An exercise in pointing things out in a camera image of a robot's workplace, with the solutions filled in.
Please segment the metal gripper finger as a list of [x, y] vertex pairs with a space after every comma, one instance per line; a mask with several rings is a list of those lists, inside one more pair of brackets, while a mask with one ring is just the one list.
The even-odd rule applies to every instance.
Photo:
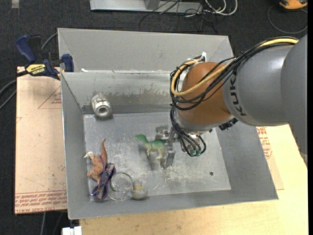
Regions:
[[174, 162], [174, 158], [175, 158], [175, 151], [173, 150], [169, 150], [165, 157], [163, 158], [162, 160], [162, 163], [161, 163], [161, 167], [163, 169], [167, 169], [168, 167], [172, 166], [173, 165], [173, 162]]
[[171, 128], [168, 125], [156, 127], [155, 140], [168, 140], [171, 134]]

